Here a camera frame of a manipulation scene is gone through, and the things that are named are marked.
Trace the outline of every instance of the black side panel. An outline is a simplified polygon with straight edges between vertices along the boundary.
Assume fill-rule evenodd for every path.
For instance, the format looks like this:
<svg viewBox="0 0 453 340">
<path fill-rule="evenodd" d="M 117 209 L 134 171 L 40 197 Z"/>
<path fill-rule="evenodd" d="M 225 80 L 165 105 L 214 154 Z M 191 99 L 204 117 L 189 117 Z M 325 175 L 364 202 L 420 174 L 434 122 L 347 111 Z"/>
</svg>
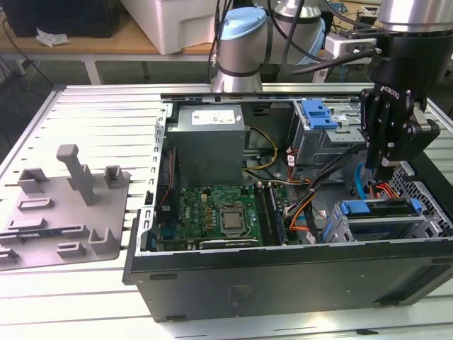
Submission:
<svg viewBox="0 0 453 340">
<path fill-rule="evenodd" d="M 452 264 L 453 257 L 438 266 L 428 257 L 357 259 L 132 276 L 143 281 L 137 287 L 153 302 L 153 318 L 165 322 L 409 305 L 452 277 Z"/>
</svg>

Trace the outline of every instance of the computer case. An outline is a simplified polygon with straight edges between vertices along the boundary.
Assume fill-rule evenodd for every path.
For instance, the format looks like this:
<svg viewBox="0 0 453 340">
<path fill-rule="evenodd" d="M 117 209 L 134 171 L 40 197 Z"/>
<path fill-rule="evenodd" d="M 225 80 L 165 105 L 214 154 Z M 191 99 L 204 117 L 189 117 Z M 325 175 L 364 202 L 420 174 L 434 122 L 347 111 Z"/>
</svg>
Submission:
<svg viewBox="0 0 453 340">
<path fill-rule="evenodd" d="M 109 38 L 120 23 L 119 0 L 0 0 L 9 25 L 20 38 L 36 28 L 53 34 Z"/>
<path fill-rule="evenodd" d="M 291 102 L 284 101 L 294 97 L 185 93 L 163 96 L 163 100 L 171 100 L 173 108 L 183 103 L 200 105 L 198 101 L 221 108 L 249 100 L 252 111 L 249 114 L 246 105 L 242 106 L 243 122 L 256 125 L 262 120 L 261 128 L 279 140 L 278 131 L 284 135 L 293 132 L 282 128 L 285 114 L 277 115 L 273 107 L 286 108 Z M 298 116 L 301 97 L 294 102 Z M 327 100 L 332 100 L 334 112 L 348 112 L 348 118 L 358 105 L 350 93 L 338 93 Z M 270 107 L 258 110 L 265 103 Z M 274 115 L 280 119 L 278 127 L 271 123 Z M 167 138 L 175 133 L 172 124 L 168 124 Z M 423 203 L 425 212 L 442 225 L 441 237 L 160 252 L 153 245 L 159 238 L 153 236 L 158 224 L 150 203 L 134 219 L 123 282 L 137 286 L 156 322 L 412 305 L 453 277 L 453 188 L 425 154 L 409 163 L 390 183 Z M 332 183 L 324 190 L 314 203 L 318 210 L 325 209 L 322 201 L 329 201 L 328 207 L 337 197 L 350 195 L 342 183 Z"/>
</svg>

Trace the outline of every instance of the power cable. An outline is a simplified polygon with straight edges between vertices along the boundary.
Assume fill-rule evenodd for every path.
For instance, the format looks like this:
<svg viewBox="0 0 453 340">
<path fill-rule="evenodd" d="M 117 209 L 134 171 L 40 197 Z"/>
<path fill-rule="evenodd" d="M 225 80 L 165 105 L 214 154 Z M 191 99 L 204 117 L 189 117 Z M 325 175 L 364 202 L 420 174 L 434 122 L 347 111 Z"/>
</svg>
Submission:
<svg viewBox="0 0 453 340">
<path fill-rule="evenodd" d="M 28 59 L 28 57 L 25 55 L 24 52 L 22 52 L 22 50 L 19 48 L 19 46 L 16 45 L 16 43 L 14 42 L 14 40 L 11 38 L 8 30 L 6 29 L 6 22 L 8 22 L 8 19 L 5 18 L 3 21 L 2 21 L 2 26 L 3 26 L 3 29 L 5 31 L 5 34 L 6 36 L 8 37 L 9 41 L 11 42 L 11 44 L 13 44 L 13 46 L 17 49 L 17 51 L 19 53 L 21 53 L 23 55 L 23 57 L 29 61 L 29 63 L 31 63 L 33 65 L 34 68 L 36 68 L 36 70 L 41 74 L 41 76 L 49 83 L 50 86 L 54 86 L 54 84 L 45 76 L 44 73 L 41 72 L 41 70 L 30 60 Z"/>
<path fill-rule="evenodd" d="M 372 57 L 377 53 L 377 49 L 375 47 L 371 47 L 369 49 L 355 53 L 353 55 L 347 55 L 347 56 L 340 57 L 337 59 L 328 60 L 328 61 L 322 62 L 320 64 L 313 64 L 313 65 L 305 66 L 302 68 L 294 67 L 294 65 L 288 64 L 287 57 L 288 57 L 289 47 L 291 45 L 291 41 L 294 36 L 294 32 L 296 30 L 297 19 L 300 17 L 300 13 L 302 12 L 304 3 L 305 3 L 305 0 L 301 0 L 299 2 L 299 5 L 297 7 L 296 13 L 295 13 L 293 21 L 292 21 L 291 28 L 289 30 L 288 39 L 286 40 L 286 43 L 285 43 L 285 48 L 284 48 L 284 52 L 283 52 L 283 61 L 282 61 L 282 66 L 283 66 L 283 70 L 285 71 L 285 73 L 292 75 L 292 76 L 298 76 L 298 75 L 302 75 L 302 74 L 312 73 L 312 72 L 316 72 L 316 71 L 319 71 L 322 69 L 328 69 L 330 67 L 346 64 L 348 62 L 353 62 L 355 60 L 360 60 L 362 58 Z M 314 57 L 313 55 L 309 54 L 307 51 L 305 51 L 305 52 L 308 57 Z"/>
</svg>

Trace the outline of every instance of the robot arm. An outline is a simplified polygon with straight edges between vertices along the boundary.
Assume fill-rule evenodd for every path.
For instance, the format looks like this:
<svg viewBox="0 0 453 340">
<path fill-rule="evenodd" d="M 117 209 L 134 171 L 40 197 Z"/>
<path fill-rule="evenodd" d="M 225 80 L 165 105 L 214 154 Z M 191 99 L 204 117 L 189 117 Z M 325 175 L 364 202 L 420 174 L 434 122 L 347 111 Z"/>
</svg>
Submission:
<svg viewBox="0 0 453 340">
<path fill-rule="evenodd" d="M 287 36 L 300 0 L 284 0 L 275 8 L 275 23 Z M 306 0 L 297 21 L 293 43 L 317 55 L 325 37 L 318 0 Z M 281 64 L 286 39 L 261 8 L 243 7 L 226 15 L 219 46 L 219 71 L 214 92 L 262 91 L 259 68 L 262 64 Z M 291 64 L 312 62 L 296 48 L 287 56 Z"/>
<path fill-rule="evenodd" d="M 325 26 L 317 1 L 284 0 L 275 9 L 274 17 L 284 34 L 292 39 L 287 55 L 283 53 L 287 40 L 277 32 L 264 10 L 240 8 L 227 14 L 213 91 L 261 91 L 258 72 L 261 64 L 283 63 L 286 70 L 287 63 L 312 62 L 294 45 L 312 55 L 317 55 L 321 48 L 319 39 L 323 39 Z M 375 179 L 386 180 L 400 161 L 420 154 L 440 133 L 423 112 L 428 91 L 442 79 L 453 53 L 453 0 L 383 0 L 379 21 L 382 29 L 356 30 L 339 40 L 362 47 L 369 46 L 370 41 L 375 43 L 368 71 L 375 87 L 361 93 L 362 132 L 368 146 L 366 167 L 373 169 Z M 329 50 L 326 43 L 326 54 L 338 55 L 338 46 L 331 46 L 333 49 Z M 355 59 L 363 53 L 360 48 L 347 48 L 343 52 L 346 51 Z M 315 68 L 331 65 L 321 61 Z M 290 73 L 314 70 L 306 67 Z"/>
<path fill-rule="evenodd" d="M 423 113 L 453 53 L 453 1 L 383 0 L 379 20 L 386 31 L 376 33 L 382 53 L 369 65 L 375 86 L 361 93 L 362 131 L 366 167 L 387 180 L 440 134 Z"/>
</svg>

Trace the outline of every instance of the aluminum workbench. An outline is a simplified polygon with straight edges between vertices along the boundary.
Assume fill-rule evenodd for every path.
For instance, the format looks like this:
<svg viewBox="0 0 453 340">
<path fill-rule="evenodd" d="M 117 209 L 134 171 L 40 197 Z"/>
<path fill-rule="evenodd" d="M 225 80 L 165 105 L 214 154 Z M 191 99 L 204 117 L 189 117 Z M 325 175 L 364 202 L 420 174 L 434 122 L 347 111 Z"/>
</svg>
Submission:
<svg viewBox="0 0 453 340">
<path fill-rule="evenodd" d="M 370 84 L 268 84 L 272 93 L 353 91 Z M 132 218 L 144 203 L 160 93 L 208 93 L 206 85 L 68 86 L 53 91 L 0 166 L 0 223 L 8 218 L 24 168 L 41 167 L 49 176 L 67 174 L 55 159 L 62 143 L 80 147 L 82 164 L 93 173 L 106 164 L 131 173 L 122 245 Z M 453 183 L 453 126 L 429 103 L 442 132 L 427 155 Z M 126 250 L 118 259 L 0 272 L 2 339 L 453 339 L 453 280 L 410 307 L 343 310 L 157 324 L 134 286 L 122 284 Z M 294 289 L 305 294 L 303 283 Z"/>
</svg>

